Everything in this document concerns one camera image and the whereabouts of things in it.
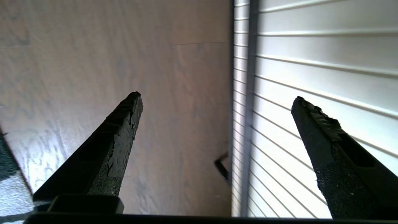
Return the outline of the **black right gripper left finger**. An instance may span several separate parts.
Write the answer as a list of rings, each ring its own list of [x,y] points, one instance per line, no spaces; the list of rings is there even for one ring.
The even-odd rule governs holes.
[[[141,94],[130,93],[34,193],[35,210],[121,212],[118,195],[142,111]]]

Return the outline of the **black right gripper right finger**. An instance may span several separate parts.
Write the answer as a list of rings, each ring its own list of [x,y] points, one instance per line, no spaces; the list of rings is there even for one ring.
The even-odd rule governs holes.
[[[397,176],[337,119],[298,96],[291,112],[334,220],[397,220]]]

